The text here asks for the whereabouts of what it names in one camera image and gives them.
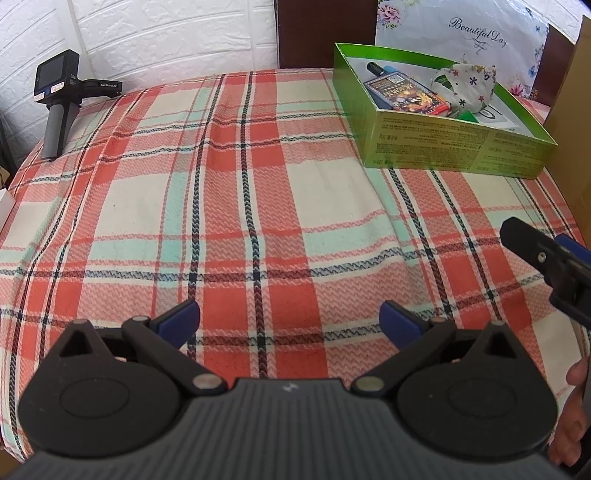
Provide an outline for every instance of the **floral cloth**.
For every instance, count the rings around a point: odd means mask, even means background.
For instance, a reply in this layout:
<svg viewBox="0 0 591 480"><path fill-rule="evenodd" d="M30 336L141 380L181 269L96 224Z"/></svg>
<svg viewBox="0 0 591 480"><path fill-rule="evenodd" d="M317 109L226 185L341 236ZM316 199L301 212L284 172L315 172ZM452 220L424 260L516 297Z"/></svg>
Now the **floral cloth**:
<svg viewBox="0 0 591 480"><path fill-rule="evenodd" d="M380 0L378 4L378 26L396 28L402 23L408 7L419 3L419 0L391 2Z"/></svg>
<svg viewBox="0 0 591 480"><path fill-rule="evenodd" d="M452 116L466 110L476 113L491 101L495 78L494 67L458 63L439 70L431 90L450 104Z"/></svg>

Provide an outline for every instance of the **white paper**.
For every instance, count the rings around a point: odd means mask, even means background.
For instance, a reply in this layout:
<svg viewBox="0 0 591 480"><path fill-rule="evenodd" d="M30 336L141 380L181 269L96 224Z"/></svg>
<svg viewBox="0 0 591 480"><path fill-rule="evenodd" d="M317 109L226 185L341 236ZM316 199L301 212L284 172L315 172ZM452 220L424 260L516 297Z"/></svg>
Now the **white paper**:
<svg viewBox="0 0 591 480"><path fill-rule="evenodd" d="M0 232L8 219L8 215L14 207L14 198L7 191L7 189L0 190Z"/></svg>

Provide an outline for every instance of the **plaid blanket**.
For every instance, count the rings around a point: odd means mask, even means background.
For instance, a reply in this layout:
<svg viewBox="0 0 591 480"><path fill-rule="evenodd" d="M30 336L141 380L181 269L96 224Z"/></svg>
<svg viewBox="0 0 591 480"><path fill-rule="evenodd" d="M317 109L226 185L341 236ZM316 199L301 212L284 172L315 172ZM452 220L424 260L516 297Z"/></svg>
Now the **plaid blanket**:
<svg viewBox="0 0 591 480"><path fill-rule="evenodd" d="M518 216L580 239L547 173L535 181L364 169L327 70L238 73L83 109L66 154L35 149L0 235L0 416L71 320L116 326L194 297L183 351L223 375L342 377L395 353L394 299L461 327L504 319L564 398L580 357L541 276L498 239Z"/></svg>

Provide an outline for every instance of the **green cardboard box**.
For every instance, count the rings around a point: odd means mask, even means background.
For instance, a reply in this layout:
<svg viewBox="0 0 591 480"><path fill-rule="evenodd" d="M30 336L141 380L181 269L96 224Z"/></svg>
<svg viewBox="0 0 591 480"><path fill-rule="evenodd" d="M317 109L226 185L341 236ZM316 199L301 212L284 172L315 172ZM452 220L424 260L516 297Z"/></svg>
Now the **green cardboard box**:
<svg viewBox="0 0 591 480"><path fill-rule="evenodd" d="M394 48L335 45L333 83L366 167L456 170L533 179L556 147L544 127L499 84L491 106L502 111L517 131L379 109L362 84L373 77L364 71L369 61L388 63L419 81L421 75L433 78L437 70L457 63Z"/></svg>

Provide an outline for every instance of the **metal screw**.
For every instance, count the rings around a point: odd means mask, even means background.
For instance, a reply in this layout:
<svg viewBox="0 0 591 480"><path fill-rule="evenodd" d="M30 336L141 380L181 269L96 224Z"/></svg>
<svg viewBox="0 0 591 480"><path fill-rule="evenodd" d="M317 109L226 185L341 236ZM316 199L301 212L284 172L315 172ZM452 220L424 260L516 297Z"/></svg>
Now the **metal screw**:
<svg viewBox="0 0 591 480"><path fill-rule="evenodd" d="M362 392L379 392L384 387L384 380L380 377L361 377L356 382L355 385L358 389Z"/></svg>
<svg viewBox="0 0 591 480"><path fill-rule="evenodd" d="M223 380L215 374L201 374L193 378L193 385L200 390L211 390L222 385Z"/></svg>

